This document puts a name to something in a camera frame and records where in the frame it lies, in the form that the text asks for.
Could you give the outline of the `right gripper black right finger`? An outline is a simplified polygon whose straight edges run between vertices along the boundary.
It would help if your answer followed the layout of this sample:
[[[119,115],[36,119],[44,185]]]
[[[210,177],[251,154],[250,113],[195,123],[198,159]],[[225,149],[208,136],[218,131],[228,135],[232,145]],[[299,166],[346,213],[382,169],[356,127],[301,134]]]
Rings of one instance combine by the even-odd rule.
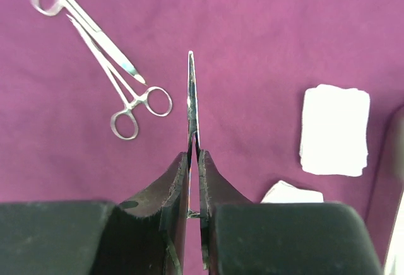
[[[201,251],[210,274],[381,274],[354,208],[339,202],[261,204],[198,159]]]

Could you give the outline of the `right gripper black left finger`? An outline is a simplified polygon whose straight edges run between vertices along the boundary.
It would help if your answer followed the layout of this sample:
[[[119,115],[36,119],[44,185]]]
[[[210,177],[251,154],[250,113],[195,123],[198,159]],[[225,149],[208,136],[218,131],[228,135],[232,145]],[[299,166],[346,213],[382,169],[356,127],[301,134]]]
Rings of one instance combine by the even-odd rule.
[[[187,155],[122,203],[1,204],[2,274],[182,274]]]

